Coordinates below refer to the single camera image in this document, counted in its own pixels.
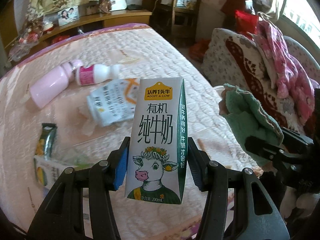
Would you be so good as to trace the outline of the gloved right hand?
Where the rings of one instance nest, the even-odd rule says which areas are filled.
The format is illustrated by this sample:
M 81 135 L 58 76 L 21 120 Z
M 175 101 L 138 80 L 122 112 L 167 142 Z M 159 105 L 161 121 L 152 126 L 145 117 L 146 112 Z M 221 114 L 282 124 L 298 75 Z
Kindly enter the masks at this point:
M 283 219 L 288 219 L 294 208 L 298 209 L 297 218 L 307 218 L 313 213 L 318 201 L 319 193 L 304 193 L 299 197 L 296 196 L 296 189 L 287 186 L 284 197 L 281 201 L 279 212 Z

